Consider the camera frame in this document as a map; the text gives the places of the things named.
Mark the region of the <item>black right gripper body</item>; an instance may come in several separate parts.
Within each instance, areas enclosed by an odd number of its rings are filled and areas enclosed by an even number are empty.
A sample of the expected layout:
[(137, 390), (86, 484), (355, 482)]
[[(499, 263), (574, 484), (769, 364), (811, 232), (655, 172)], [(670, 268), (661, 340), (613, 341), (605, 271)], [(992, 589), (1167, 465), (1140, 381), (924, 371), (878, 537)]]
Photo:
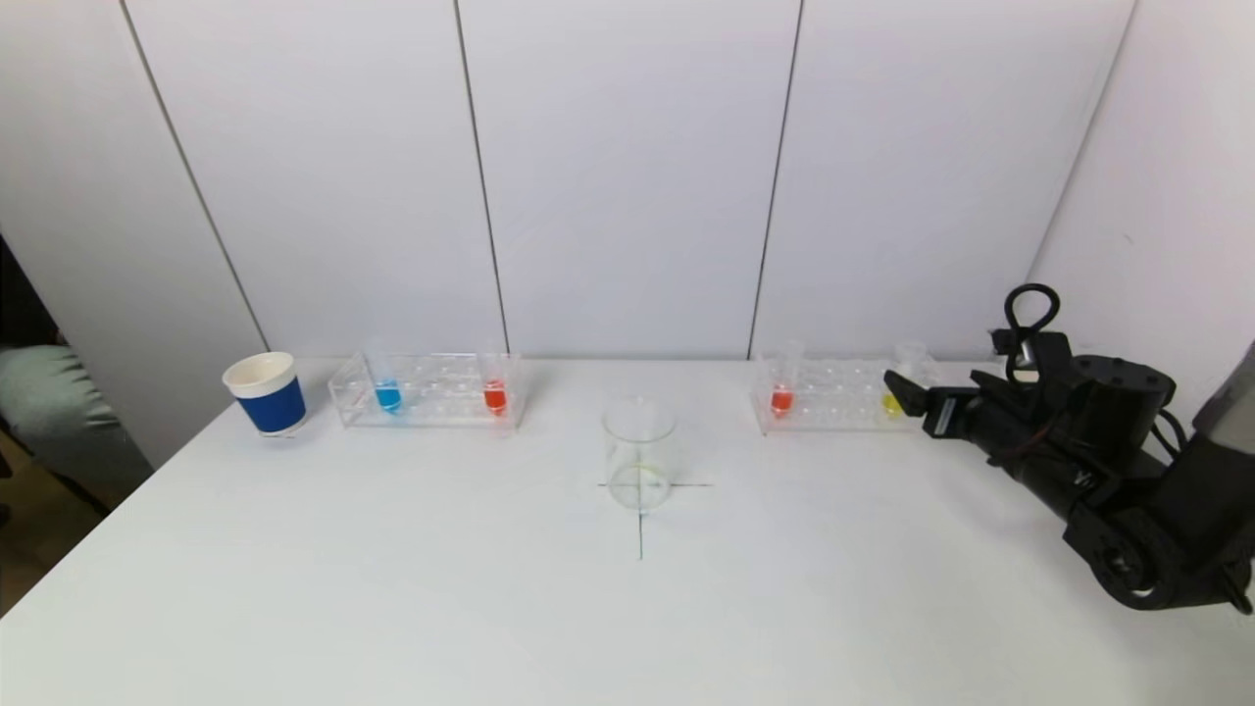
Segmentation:
[(980, 448), (986, 464), (1012, 465), (1040, 450), (1040, 408), (1032, 393), (1009, 385), (927, 390), (922, 430)]

